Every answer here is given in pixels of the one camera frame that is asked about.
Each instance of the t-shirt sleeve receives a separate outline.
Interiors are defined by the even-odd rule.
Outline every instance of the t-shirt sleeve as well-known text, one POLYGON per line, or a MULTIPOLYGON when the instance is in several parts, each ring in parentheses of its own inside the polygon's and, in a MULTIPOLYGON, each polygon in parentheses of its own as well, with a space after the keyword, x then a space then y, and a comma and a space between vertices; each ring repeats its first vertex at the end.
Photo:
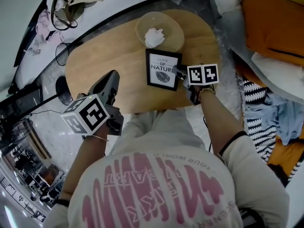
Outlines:
POLYGON ((258 156, 248 136, 234 140, 222 153, 232 175, 239 209, 257 211, 268 227, 286 227, 289 196, 282 183, 258 156))
POLYGON ((67 207, 55 204, 43 222, 43 228, 68 228, 67 210, 67 207))

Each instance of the tiled floor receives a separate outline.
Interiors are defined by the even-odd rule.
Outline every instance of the tiled floor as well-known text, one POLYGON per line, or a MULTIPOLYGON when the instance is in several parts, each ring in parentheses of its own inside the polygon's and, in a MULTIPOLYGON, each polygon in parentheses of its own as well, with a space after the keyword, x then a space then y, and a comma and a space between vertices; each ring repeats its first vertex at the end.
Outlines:
MULTIPOLYGON (((220 76, 220 84, 217 87, 217 96, 221 102, 239 119, 241 115, 240 95, 235 79, 234 63, 225 43, 222 29, 214 23, 209 0, 184 0, 180 5, 175 4, 171 0, 161 0, 152 4, 141 7, 140 9, 128 12, 119 18, 112 20, 106 25, 98 28, 96 31, 87 35, 83 42, 113 28, 122 23, 139 18, 150 11, 162 11, 167 9, 183 9, 189 10, 202 17, 213 29, 220 47, 220 53, 223 61, 223 69, 220 76)), ((44 99, 53 96, 55 92, 55 83, 59 76, 65 74, 65 68, 59 66, 57 62, 53 63, 40 77, 44 99)), ((37 109, 35 113, 54 110, 63 112, 66 106, 57 98, 37 109)), ((196 135, 198 135, 209 147, 209 135, 207 128, 203 122, 203 113, 200 106, 186 107, 186 115, 196 135)), ((124 115, 124 124, 130 119, 130 115, 124 115)), ((44 112, 31 116, 41 141, 53 156, 53 161, 63 171, 68 171, 73 163, 77 151, 82 143, 79 135, 72 134, 68 126, 62 121, 60 114, 54 112, 44 112)), ((116 137, 109 136, 110 142, 107 144, 106 154, 109 153, 116 137)))

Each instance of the wooden table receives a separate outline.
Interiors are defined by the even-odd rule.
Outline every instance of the wooden table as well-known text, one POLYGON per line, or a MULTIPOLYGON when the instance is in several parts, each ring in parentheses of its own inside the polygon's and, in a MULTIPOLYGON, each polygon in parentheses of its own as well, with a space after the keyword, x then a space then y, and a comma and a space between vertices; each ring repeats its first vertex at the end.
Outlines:
MULTIPOLYGON (((185 10, 167 10, 185 34, 181 51, 183 65, 218 63, 219 49, 209 25, 185 10)), ((117 26, 76 48, 66 62, 66 79, 73 99, 87 93, 103 75, 115 69, 120 74, 114 106, 121 113, 174 109, 191 105, 182 81, 176 92, 147 85, 145 46, 137 39, 138 19, 117 26)))

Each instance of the brown bag strap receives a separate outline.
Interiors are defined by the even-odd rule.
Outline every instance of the brown bag strap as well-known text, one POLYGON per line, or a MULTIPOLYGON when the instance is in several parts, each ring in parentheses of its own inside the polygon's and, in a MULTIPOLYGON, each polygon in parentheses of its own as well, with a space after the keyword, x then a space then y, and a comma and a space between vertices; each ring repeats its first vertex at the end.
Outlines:
POLYGON ((52 8, 51 8, 51 22, 52 22, 52 25, 57 29, 57 30, 67 30, 69 28, 76 28, 78 26, 78 23, 76 20, 73 19, 73 16, 70 14, 69 12, 69 5, 66 4, 66 6, 62 9, 66 15, 66 19, 68 20, 68 22, 64 21, 63 19, 59 18, 57 15, 56 15, 56 12, 55 12, 55 7, 56 7, 56 4, 57 4, 57 1, 58 0, 53 0, 53 3, 52 3, 52 8), (54 17, 56 17, 61 23, 63 23, 66 28, 57 28, 54 24, 54 17))

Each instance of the round tray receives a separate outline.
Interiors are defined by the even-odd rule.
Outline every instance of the round tray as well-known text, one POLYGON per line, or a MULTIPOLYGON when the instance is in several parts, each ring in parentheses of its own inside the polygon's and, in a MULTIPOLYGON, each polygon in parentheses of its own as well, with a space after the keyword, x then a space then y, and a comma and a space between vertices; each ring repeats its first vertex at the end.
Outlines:
POLYGON ((138 20, 135 29, 136 35, 144 45, 146 45, 145 34, 152 28, 163 29, 162 33, 166 37, 163 43, 154 49, 169 52, 177 52, 182 49, 185 42, 184 32, 171 17, 160 12, 150 12, 138 20))

